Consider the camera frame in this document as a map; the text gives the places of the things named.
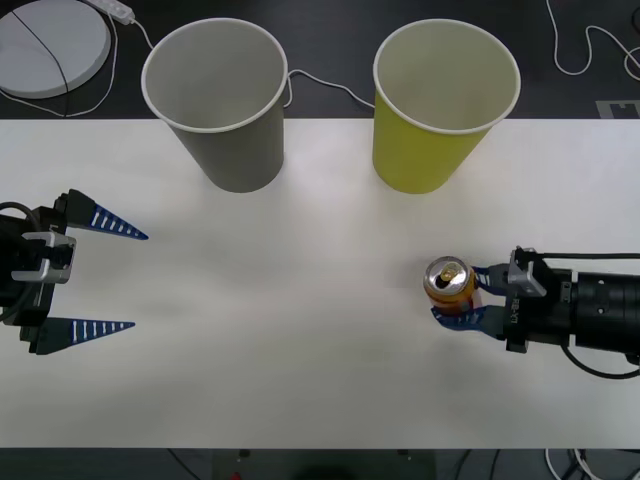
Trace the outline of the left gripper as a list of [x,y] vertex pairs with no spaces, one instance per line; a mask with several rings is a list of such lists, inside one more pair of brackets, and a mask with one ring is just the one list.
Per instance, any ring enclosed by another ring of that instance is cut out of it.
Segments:
[[21,327],[29,352],[49,355],[135,326],[134,322],[55,318],[55,286],[68,281],[67,227],[132,239],[149,236],[79,190],[52,207],[1,205],[1,323]]

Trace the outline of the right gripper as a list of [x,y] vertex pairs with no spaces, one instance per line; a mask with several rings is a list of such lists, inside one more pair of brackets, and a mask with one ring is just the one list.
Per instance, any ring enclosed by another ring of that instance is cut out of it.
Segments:
[[552,269],[554,280],[544,297],[526,296],[508,285],[507,263],[473,266],[476,285],[490,294],[506,294],[503,307],[484,306],[458,314],[445,314],[432,307],[436,321],[452,331],[481,332],[506,341],[506,350],[526,353],[530,342],[567,346],[572,333],[572,271]]

